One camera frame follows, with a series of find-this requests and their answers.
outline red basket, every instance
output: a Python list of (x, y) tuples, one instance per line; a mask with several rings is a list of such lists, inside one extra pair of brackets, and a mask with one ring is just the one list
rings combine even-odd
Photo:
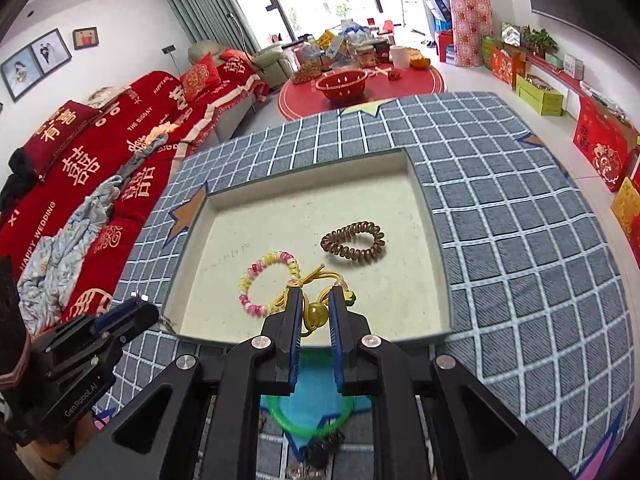
[(362, 97), (368, 75), (359, 68), (326, 74), (316, 81), (316, 89), (332, 103), (344, 104)]

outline green bracelet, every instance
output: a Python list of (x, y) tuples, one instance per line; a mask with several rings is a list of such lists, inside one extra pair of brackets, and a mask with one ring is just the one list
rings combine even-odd
[(298, 428), (293, 425), (289, 419), (282, 413), (280, 408), (280, 397), (267, 396), (267, 408), (276, 423), (287, 433), (301, 437), (326, 436), (338, 430), (349, 418), (351, 412), (355, 408), (356, 401), (354, 397), (343, 397), (344, 406), (342, 412), (333, 422), (320, 428)]

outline red stool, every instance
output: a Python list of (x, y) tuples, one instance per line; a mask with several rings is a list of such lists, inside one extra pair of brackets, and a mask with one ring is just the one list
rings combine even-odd
[(453, 30), (440, 30), (436, 32), (436, 54), (440, 56), (440, 62), (447, 61), (447, 47), (453, 45)]

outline white tray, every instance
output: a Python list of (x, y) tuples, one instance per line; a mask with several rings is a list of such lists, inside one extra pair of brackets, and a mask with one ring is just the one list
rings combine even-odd
[[(385, 233), (385, 253), (359, 264), (325, 253), (324, 234), (355, 221)], [(351, 246), (367, 248), (370, 235)], [(238, 301), (246, 268), (270, 251), (287, 251), (302, 275), (324, 263), (340, 272), (371, 331), (411, 340), (450, 330), (449, 287), (431, 215), (404, 150), (291, 171), (209, 196), (180, 257), (163, 314), (178, 335), (238, 343), (260, 333), (263, 319)], [(271, 303), (289, 279), (284, 265), (263, 271), (249, 290), (254, 303)], [(315, 301), (332, 280), (304, 291)], [(330, 345), (328, 324), (303, 338), (304, 346)]]

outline brown spiral hair tie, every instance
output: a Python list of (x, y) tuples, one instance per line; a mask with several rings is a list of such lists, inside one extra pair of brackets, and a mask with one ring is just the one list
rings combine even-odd
[[(344, 242), (359, 233), (369, 233), (373, 236), (373, 245), (369, 249), (354, 249), (344, 245)], [(373, 222), (354, 222), (337, 231), (325, 234), (322, 237), (320, 246), (327, 253), (332, 253), (354, 262), (370, 262), (382, 254), (382, 246), (385, 244), (382, 238), (384, 237), (385, 234), (380, 231), (380, 227)]]

